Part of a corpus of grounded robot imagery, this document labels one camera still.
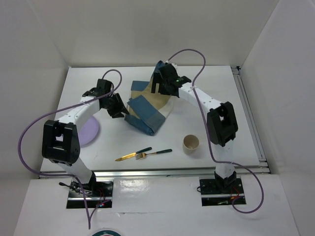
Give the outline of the blue and beige cloth placemat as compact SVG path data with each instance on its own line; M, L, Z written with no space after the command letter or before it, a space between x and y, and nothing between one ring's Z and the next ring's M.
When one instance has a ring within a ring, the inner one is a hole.
M125 121L140 132L153 136L173 110L175 98L151 93L153 78L149 81L133 81L127 102Z

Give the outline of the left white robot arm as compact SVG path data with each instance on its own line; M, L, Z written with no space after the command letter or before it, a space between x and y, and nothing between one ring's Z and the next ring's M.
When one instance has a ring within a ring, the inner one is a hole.
M68 111L58 120L48 120L43 127L42 156L59 165L67 174L74 175L74 182L86 196L97 191L96 177L80 158L78 133L84 124L101 109L111 118L123 118L129 114L112 82L98 79L95 88L85 92L80 106Z

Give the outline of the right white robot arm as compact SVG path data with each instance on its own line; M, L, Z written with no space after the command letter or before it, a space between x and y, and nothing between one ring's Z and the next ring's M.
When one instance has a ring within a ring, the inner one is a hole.
M176 96L201 110L209 133L208 142L218 154L215 158L215 188L221 193L227 192L236 180L232 155L238 124L233 105L212 98L197 88L191 79L179 76L176 65L169 63L153 73L151 92Z

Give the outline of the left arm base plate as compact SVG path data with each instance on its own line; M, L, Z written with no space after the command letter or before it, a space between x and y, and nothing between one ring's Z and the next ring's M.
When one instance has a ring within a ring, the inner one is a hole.
M92 191L85 190L88 208L111 208L113 196L113 181L101 181L96 183L96 188ZM67 209L85 208L82 190L78 183L72 182L69 187Z

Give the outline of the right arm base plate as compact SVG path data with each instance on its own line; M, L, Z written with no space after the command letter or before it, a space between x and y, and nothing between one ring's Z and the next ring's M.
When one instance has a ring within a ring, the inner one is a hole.
M227 206L232 205L235 200L235 205L245 205L246 198L242 181L237 178L226 189L219 189L214 179L200 179L197 192L201 194L202 206Z

